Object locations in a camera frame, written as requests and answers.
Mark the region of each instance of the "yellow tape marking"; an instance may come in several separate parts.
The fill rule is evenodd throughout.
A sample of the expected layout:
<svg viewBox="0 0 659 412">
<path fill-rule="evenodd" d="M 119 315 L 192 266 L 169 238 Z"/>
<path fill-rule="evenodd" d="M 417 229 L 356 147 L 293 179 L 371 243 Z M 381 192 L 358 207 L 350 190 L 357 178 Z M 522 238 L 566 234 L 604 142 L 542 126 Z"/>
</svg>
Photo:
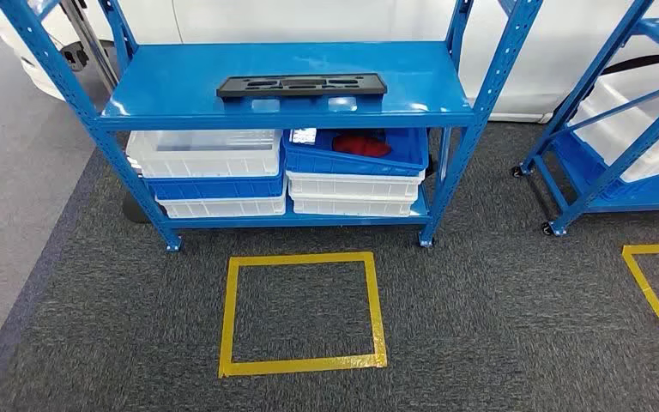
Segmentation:
<svg viewBox="0 0 659 412">
<path fill-rule="evenodd" d="M 236 294 L 239 286 L 239 267 L 272 266 L 284 264 L 329 264 L 338 262 L 363 262 L 367 299 L 370 307 L 373 354 L 338 356 L 332 358 L 265 360 L 257 362 L 233 362 L 233 324 L 236 316 Z M 231 257 L 228 260 L 226 302 L 223 309 L 223 331 L 221 333 L 221 355 L 219 378 L 237 375 L 264 375 L 269 373 L 318 372 L 360 367 L 387 367 L 383 317 L 380 314 L 378 279 L 375 275 L 375 259 L 372 252 L 322 253 L 286 256 Z"/>
<path fill-rule="evenodd" d="M 632 272 L 635 281 L 638 283 L 640 290 L 643 291 L 645 299 L 647 299 L 650 307 L 653 308 L 653 312 L 659 318 L 659 300 L 656 296 L 656 293 L 653 291 L 653 288 L 650 287 L 648 280 L 645 279 L 643 271 L 638 266 L 638 262 L 635 261 L 633 255 L 641 254 L 656 254 L 659 253 L 659 245 L 626 245 L 623 246 L 623 258 L 626 261 L 628 268 Z"/>
</svg>

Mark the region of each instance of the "blue shelf cart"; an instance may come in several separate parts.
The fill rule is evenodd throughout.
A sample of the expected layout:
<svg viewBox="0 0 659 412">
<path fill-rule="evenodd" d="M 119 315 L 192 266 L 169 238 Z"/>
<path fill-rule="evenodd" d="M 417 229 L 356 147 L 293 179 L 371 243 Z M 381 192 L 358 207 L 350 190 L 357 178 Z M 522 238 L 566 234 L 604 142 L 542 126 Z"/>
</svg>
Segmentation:
<svg viewBox="0 0 659 412">
<path fill-rule="evenodd" d="M 62 0 L 65 8 L 66 2 L 73 0 Z M 163 237 L 167 250 L 177 251 L 182 241 L 178 230 L 210 227 L 415 224 L 423 225 L 420 244 L 430 246 L 542 0 L 499 2 L 508 20 L 473 106 L 458 78 L 463 31 L 473 0 L 456 1 L 445 41 L 203 45 L 138 45 L 118 0 L 100 0 L 116 40 L 121 75 L 102 112 L 97 112 L 40 24 L 56 3 L 0 0 L 0 7 Z M 349 95 L 231 102 L 214 94 L 228 76 L 338 72 L 377 72 L 388 93 L 382 99 Z M 431 204 L 422 194 L 406 218 L 296 215 L 287 197 L 287 213 L 282 216 L 170 219 L 115 139 L 119 130 L 302 127 L 443 128 Z M 452 127 L 462 133 L 457 149 L 450 153 Z"/>
<path fill-rule="evenodd" d="M 557 236 L 565 234 L 567 227 L 584 213 L 659 210 L 659 179 L 655 182 L 646 182 L 645 185 L 639 185 L 639 188 L 628 188 L 618 196 L 610 196 L 609 194 L 611 188 L 620 185 L 622 173 L 659 140 L 659 118 L 612 165 L 605 167 L 594 179 L 587 179 L 589 170 L 595 166 L 589 161 L 588 156 L 570 155 L 569 152 L 560 150 L 570 139 L 577 139 L 574 136 L 575 130 L 637 106 L 646 100 L 659 97 L 659 90 L 656 90 L 573 126 L 568 125 L 580 102 L 594 86 L 597 77 L 608 65 L 617 50 L 625 45 L 631 36 L 646 35 L 659 44 L 659 18 L 643 18 L 652 3 L 653 0 L 635 0 L 633 2 L 608 41 L 585 71 L 582 79 L 554 115 L 542 136 L 537 140 L 527 158 L 519 166 L 511 169 L 511 173 L 515 177 L 528 175 L 533 168 L 538 169 L 554 201 L 559 206 L 560 214 L 554 220 L 548 221 L 542 226 L 545 234 Z M 577 198 L 572 203 L 565 200 L 543 161 L 543 156 L 547 152 L 557 157 L 562 170 L 577 193 Z"/>
</svg>

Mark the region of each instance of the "shelf upright post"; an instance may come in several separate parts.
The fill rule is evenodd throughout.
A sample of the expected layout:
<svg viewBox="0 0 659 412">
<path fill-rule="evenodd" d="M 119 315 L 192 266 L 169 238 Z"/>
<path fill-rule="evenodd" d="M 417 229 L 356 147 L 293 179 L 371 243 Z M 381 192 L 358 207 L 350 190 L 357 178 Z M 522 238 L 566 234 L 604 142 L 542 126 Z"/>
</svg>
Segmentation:
<svg viewBox="0 0 659 412">
<path fill-rule="evenodd" d="M 653 0 L 635 0 L 635 3 L 627 10 L 618 26 L 614 29 L 612 35 L 597 53 L 592 64 L 584 72 L 577 86 L 572 90 L 569 96 L 562 103 L 562 107 L 554 114 L 544 133 L 536 141 L 534 147 L 529 151 L 529 155 L 519 165 L 521 174 L 531 173 L 531 167 L 534 164 L 534 158 L 542 155 L 554 139 L 554 133 L 565 127 L 570 120 L 579 103 L 587 96 L 587 93 L 595 85 L 597 77 L 600 76 L 605 67 L 608 66 L 610 59 L 620 49 L 630 37 L 634 34 L 638 21 L 645 15 Z"/>
<path fill-rule="evenodd" d="M 148 188 L 130 166 L 127 158 L 118 146 L 114 132 L 103 130 L 96 119 L 99 117 L 94 104 L 89 99 L 82 85 L 67 65 L 64 58 L 51 42 L 41 22 L 26 1 L 0 0 L 0 8 L 11 22 L 16 32 L 24 40 L 29 50 L 44 68 L 59 92 L 93 138 L 95 144 L 112 164 L 120 179 L 132 196 L 140 203 L 148 218 L 167 243 L 168 251 L 177 251 L 181 238 L 167 225 L 167 218 L 158 203 L 150 195 Z"/>
<path fill-rule="evenodd" d="M 459 0 L 456 5 L 457 13 L 458 7 L 462 3 L 463 0 Z M 449 164 L 443 170 L 438 171 L 438 173 L 444 173 L 444 179 L 441 179 L 440 187 L 437 187 L 433 194 L 430 212 L 431 221 L 423 227 L 423 231 L 420 232 L 419 236 L 421 246 L 429 247 L 432 245 L 433 233 L 443 218 L 445 208 L 453 198 L 453 193 L 456 191 L 458 182 L 461 180 L 471 155 L 474 153 L 481 132 L 486 128 L 491 111 L 501 94 L 501 89 L 509 78 L 511 67 L 519 56 L 519 51 L 527 39 L 541 4 L 542 0 L 517 0 L 514 3 L 514 9 L 509 14 L 499 45 L 497 45 L 496 52 L 493 54 L 487 75 L 474 103 L 475 120 L 472 125 L 461 128 L 461 139 L 452 158 L 450 158 Z M 449 33 L 454 33 L 453 22 L 451 27 Z M 450 130 L 444 130 L 444 139 L 446 136 L 450 137 Z"/>
<path fill-rule="evenodd" d="M 118 1 L 99 0 L 99 3 L 107 21 L 110 23 L 112 38 L 115 40 L 115 49 L 118 52 L 118 73 L 122 74 L 130 64 L 132 56 L 137 52 L 138 45 Z"/>
<path fill-rule="evenodd" d="M 469 13 L 474 6 L 474 0 L 456 0 L 456 8 L 450 19 L 448 33 L 445 35 L 445 44 L 450 52 L 450 60 L 456 67 L 456 73 L 460 69 L 461 45 L 463 44 L 463 32 L 466 31 L 466 23 L 469 22 Z"/>
</svg>

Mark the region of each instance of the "gray floor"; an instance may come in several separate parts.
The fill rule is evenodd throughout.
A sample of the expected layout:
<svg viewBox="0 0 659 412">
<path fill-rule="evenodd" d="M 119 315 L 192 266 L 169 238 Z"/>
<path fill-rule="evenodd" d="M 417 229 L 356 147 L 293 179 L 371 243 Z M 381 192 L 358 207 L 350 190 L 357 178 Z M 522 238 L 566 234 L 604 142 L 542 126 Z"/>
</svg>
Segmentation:
<svg viewBox="0 0 659 412">
<path fill-rule="evenodd" d="M 93 149 L 0 39 L 0 328 Z"/>
<path fill-rule="evenodd" d="M 0 351 L 0 410 L 659 411 L 659 320 L 620 255 L 659 243 L 659 213 L 543 236 L 529 181 L 507 173 L 540 131 L 489 126 L 430 250 L 412 227 L 328 227 L 186 233 L 165 254 L 90 161 L 76 229 L 20 295 L 35 304 Z M 329 251 L 374 252 L 388 366 L 218 379 L 228 259 Z M 640 262 L 659 293 L 659 257 Z M 234 360 L 368 352 L 362 276 L 241 270 Z"/>
</svg>

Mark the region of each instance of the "shelf foot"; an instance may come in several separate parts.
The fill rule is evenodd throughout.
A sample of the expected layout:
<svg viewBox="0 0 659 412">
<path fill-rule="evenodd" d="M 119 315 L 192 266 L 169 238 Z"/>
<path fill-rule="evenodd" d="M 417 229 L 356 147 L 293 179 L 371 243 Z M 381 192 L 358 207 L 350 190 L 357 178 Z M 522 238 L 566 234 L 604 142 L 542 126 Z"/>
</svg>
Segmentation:
<svg viewBox="0 0 659 412">
<path fill-rule="evenodd" d="M 183 237 L 178 236 L 178 243 L 177 244 L 167 244 L 166 246 L 166 251 L 169 251 L 170 253 L 177 253 L 180 251 L 180 249 L 183 247 Z"/>
<path fill-rule="evenodd" d="M 433 246 L 434 238 L 430 238 L 429 240 L 424 240 L 421 236 L 422 236 L 422 233 L 419 233 L 418 234 L 418 245 L 420 247 L 429 248 L 429 247 Z"/>
</svg>

